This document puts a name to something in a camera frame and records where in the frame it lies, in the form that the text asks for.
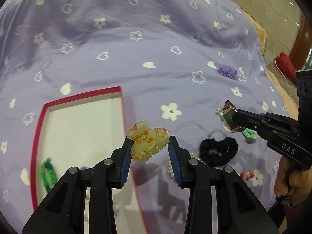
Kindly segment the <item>right hand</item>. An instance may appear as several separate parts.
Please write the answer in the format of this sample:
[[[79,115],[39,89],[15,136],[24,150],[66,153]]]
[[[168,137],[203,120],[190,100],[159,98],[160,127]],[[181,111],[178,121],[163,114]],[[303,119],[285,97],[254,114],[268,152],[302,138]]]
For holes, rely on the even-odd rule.
[[[304,202],[311,192],[311,168],[306,171],[293,170],[290,174],[291,161],[282,157],[279,162],[279,169],[274,185],[274,194],[280,198],[286,196],[289,192],[289,186],[296,188],[293,194],[294,204],[301,204]]]

